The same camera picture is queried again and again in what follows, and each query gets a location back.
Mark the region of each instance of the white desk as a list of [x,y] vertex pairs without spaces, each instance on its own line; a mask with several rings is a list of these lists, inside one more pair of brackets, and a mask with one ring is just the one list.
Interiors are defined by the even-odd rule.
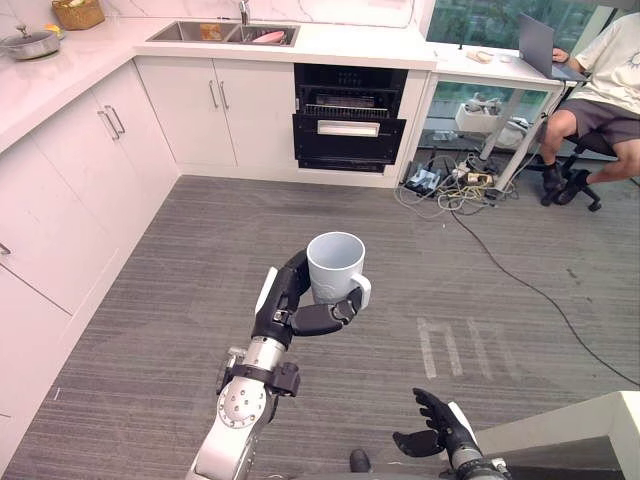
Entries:
[[[487,138],[480,157],[488,158],[495,145],[498,135],[513,114],[515,108],[520,103],[522,93],[525,90],[538,90],[546,92],[546,97],[538,113],[535,116],[533,126],[529,128],[523,141],[514,152],[511,160],[500,174],[496,182],[496,189],[504,191],[516,172],[522,159],[527,154],[527,150],[532,140],[544,121],[543,113],[550,114],[550,108],[564,91],[564,84],[558,80],[550,80],[540,74],[529,64],[521,60],[517,50],[505,50],[499,48],[471,47],[463,46],[462,50],[458,45],[448,43],[427,43],[433,48],[438,63],[435,70],[429,76],[429,83],[426,88],[426,105],[431,105],[433,94],[438,82],[471,83],[479,85],[490,85],[496,87],[513,88],[511,99],[502,111],[502,115],[496,124],[494,132]],[[468,58],[467,51],[482,50],[492,53],[490,63],[479,63]]]

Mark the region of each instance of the stainless steel sink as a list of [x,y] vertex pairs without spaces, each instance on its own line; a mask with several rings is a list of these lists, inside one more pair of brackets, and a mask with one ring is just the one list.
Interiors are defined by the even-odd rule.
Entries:
[[[238,25],[227,38],[227,43],[243,43],[247,45],[281,45],[292,47],[298,37],[300,27],[285,25]],[[283,31],[284,37],[279,43],[254,43],[256,38],[267,33]]]
[[149,42],[222,42],[237,23],[174,22],[151,37]]
[[[174,22],[151,37],[149,42],[236,43],[256,46],[292,47],[300,27],[288,25],[242,25],[226,22]],[[267,33],[283,31],[279,43],[254,43]]]

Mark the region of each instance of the black cable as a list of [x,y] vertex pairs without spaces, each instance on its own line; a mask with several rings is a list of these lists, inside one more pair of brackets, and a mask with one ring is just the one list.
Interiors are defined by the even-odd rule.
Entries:
[[556,301],[551,298],[549,295],[547,295],[546,293],[544,293],[542,290],[539,290],[538,288],[534,287],[533,285],[525,282],[524,280],[521,280],[520,278],[516,277],[513,273],[509,272],[508,270],[506,270],[502,265],[500,265],[500,263],[498,263],[498,261],[495,259],[495,257],[493,256],[493,254],[489,251],[489,249],[487,248],[487,246],[484,244],[484,242],[482,240],[480,240],[480,238],[473,232],[473,230],[471,230],[469,227],[467,227],[464,223],[462,223],[462,221],[458,218],[458,216],[454,213],[451,212],[451,215],[453,216],[454,220],[456,222],[458,222],[460,224],[460,226],[462,226],[462,228],[464,228],[467,232],[469,232],[471,234],[471,236],[473,238],[476,239],[476,241],[480,244],[480,246],[484,249],[485,252],[487,252],[487,255],[489,255],[489,258],[491,259],[491,261],[500,269],[502,270],[506,275],[510,276],[511,278],[513,278],[514,280],[516,280],[517,282],[521,283],[522,285],[524,285],[525,287],[530,288],[531,290],[533,290],[534,292],[542,295],[544,298],[546,298],[554,307],[556,307],[556,310],[558,310],[558,312],[560,312],[560,315],[562,315],[562,318],[564,319],[565,323],[567,324],[567,326],[569,327],[569,330],[571,330],[571,333],[573,333],[573,336],[576,337],[576,340],[578,340],[578,343],[580,343],[580,345],[582,345],[584,347],[584,349],[589,352],[589,354],[595,358],[598,362],[600,362],[602,365],[604,365],[605,367],[607,367],[609,370],[611,370],[613,373],[615,373],[616,375],[624,378],[626,381],[634,384],[636,387],[640,387],[640,383],[636,382],[635,380],[632,380],[631,378],[627,377],[626,375],[624,375],[623,373],[619,372],[618,370],[616,370],[614,367],[612,367],[611,365],[609,365],[607,362],[605,362],[604,360],[602,360],[598,355],[596,355],[593,350],[591,350],[586,343],[584,343],[584,341],[580,338],[580,335],[578,335],[578,332],[576,332],[575,328],[573,328],[573,325],[571,325],[571,322],[569,322],[569,319],[567,318],[567,315],[562,311],[562,309],[560,308],[560,306],[556,303]]

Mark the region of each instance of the electronic device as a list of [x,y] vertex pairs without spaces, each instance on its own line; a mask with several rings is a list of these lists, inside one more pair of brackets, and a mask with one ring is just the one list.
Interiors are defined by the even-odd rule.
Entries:
[[524,13],[518,14],[520,40],[518,48],[522,59],[547,78],[586,82],[587,77],[566,63],[553,61],[553,28]]

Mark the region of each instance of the cabinet door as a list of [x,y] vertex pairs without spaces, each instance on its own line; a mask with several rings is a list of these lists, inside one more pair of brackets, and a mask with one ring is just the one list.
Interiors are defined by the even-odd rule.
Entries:
[[293,153],[293,64],[215,60],[239,166],[297,166]]
[[56,347],[71,316],[2,267],[0,295],[2,474],[62,365]]
[[33,131],[40,150],[119,245],[148,224],[137,174],[91,92]]
[[135,66],[128,62],[91,90],[123,132],[117,142],[136,171],[148,210],[154,215],[178,178],[178,167]]
[[176,162],[234,166],[212,61],[137,57],[135,62]]
[[116,246],[28,137],[0,156],[0,211],[0,242],[11,250],[0,264],[74,312]]

